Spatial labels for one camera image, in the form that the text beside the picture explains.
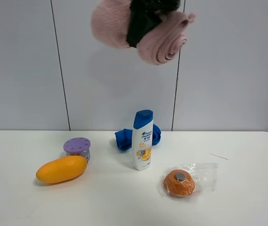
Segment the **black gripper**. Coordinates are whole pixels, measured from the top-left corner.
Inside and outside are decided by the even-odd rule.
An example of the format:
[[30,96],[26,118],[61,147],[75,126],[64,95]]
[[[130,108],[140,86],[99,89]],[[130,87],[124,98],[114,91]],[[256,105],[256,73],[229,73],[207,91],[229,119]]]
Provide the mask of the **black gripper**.
[[130,5],[130,22],[126,41],[136,48],[142,38],[162,20],[158,11],[174,11],[180,7],[180,0],[132,0]]

